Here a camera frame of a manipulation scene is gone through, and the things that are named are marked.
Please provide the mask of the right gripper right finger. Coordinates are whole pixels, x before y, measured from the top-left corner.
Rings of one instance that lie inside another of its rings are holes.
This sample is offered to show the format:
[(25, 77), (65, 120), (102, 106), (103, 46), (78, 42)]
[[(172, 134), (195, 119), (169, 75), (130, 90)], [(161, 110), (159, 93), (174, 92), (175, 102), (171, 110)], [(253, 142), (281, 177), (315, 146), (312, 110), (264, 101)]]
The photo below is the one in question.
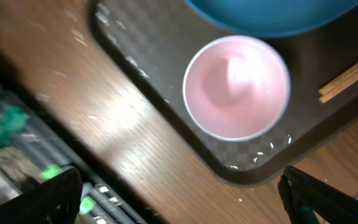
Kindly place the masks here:
[(286, 166), (278, 191), (292, 224), (358, 223), (358, 200), (293, 166)]

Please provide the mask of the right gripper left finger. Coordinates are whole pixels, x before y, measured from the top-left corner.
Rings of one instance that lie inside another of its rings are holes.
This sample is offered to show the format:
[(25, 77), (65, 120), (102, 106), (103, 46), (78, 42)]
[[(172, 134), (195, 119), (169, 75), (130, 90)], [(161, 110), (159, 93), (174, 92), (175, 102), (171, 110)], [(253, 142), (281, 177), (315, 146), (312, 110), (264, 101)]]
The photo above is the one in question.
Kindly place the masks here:
[(69, 168), (0, 205), (3, 223), (74, 223), (80, 211), (81, 175)]

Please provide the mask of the pink cup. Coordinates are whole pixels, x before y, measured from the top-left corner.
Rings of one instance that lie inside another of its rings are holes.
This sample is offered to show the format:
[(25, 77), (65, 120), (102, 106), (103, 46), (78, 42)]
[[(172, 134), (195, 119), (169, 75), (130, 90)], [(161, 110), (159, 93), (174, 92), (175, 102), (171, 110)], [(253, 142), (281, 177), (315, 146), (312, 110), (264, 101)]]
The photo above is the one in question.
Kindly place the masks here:
[(230, 35), (197, 51), (187, 65), (182, 92), (187, 113), (204, 133), (248, 141), (282, 118), (290, 101), (290, 72), (268, 43)]

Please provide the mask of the dark blue plate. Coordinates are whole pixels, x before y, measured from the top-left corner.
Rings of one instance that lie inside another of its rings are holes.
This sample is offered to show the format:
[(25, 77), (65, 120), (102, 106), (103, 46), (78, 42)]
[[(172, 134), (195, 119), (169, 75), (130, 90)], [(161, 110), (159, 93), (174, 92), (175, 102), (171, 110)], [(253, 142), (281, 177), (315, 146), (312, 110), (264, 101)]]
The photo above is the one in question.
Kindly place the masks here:
[(281, 38), (329, 24), (358, 0), (186, 0), (214, 26), (245, 35)]

